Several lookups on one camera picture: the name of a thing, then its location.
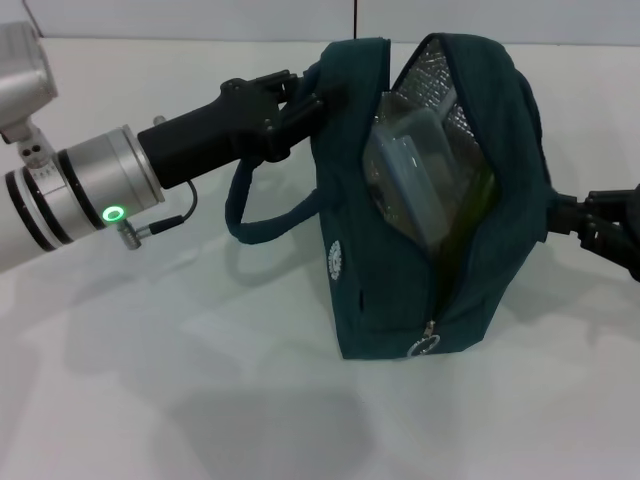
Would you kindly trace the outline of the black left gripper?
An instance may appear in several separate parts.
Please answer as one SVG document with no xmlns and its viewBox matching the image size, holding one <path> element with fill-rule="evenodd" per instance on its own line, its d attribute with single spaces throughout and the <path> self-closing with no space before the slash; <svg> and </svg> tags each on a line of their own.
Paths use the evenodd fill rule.
<svg viewBox="0 0 640 480">
<path fill-rule="evenodd" d="M 300 78 L 282 70 L 224 82 L 211 103 L 140 132 L 137 140 L 164 189 L 242 158 L 284 160 L 348 103 L 346 85 L 312 92 L 281 111 Z"/>
</svg>

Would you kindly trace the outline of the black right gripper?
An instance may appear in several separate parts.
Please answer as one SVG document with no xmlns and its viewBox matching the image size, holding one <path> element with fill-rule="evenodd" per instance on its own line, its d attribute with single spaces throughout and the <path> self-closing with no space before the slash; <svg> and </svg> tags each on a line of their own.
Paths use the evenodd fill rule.
<svg viewBox="0 0 640 480">
<path fill-rule="evenodd" d="M 550 211 L 550 232 L 575 232 L 583 249 L 614 254 L 613 262 L 640 283 L 640 183 L 634 190 L 590 191 L 582 202 L 558 194 Z M 592 215 L 613 215 L 618 225 Z"/>
</svg>

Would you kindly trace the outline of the dark teal fabric bag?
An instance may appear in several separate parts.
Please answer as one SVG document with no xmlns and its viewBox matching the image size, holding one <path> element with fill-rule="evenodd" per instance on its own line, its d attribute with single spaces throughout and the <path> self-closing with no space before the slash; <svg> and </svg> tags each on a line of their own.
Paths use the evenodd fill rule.
<svg viewBox="0 0 640 480">
<path fill-rule="evenodd" d="M 330 44 L 305 74 L 305 92 L 346 85 L 346 107 L 311 138 L 315 189 L 291 211 L 243 218 L 256 160 L 236 169 L 225 205 L 241 243 L 274 240 L 317 217 L 341 354 L 401 359 L 454 353 L 481 341 L 509 284 L 547 236 L 554 197 L 540 115 L 528 80 L 505 47 L 488 38 L 432 33 L 397 77 L 383 38 Z M 448 300 L 438 304 L 439 251 L 429 253 L 387 223 L 372 200 L 362 158 L 383 94 L 434 104 L 455 89 L 492 169 L 500 198 L 474 232 Z"/>
</svg>

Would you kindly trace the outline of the green cucumber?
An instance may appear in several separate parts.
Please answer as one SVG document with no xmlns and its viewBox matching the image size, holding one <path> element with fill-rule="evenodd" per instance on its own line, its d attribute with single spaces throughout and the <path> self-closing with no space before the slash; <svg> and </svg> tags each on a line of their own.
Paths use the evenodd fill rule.
<svg viewBox="0 0 640 480">
<path fill-rule="evenodd" d="M 437 256 L 439 305 L 450 297 L 468 244 L 499 198 L 500 187 L 492 169 L 487 165 L 480 167 L 471 177 L 450 233 Z"/>
</svg>

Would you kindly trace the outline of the clear container with blue lid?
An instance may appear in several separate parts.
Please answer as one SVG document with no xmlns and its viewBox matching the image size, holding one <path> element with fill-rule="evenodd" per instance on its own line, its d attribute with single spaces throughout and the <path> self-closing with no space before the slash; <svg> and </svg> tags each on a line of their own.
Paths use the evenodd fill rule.
<svg viewBox="0 0 640 480">
<path fill-rule="evenodd" d="M 493 188 L 493 174 L 455 89 L 434 104 L 382 95 L 362 167 L 384 220 L 429 253 L 462 234 L 471 206 Z"/>
</svg>

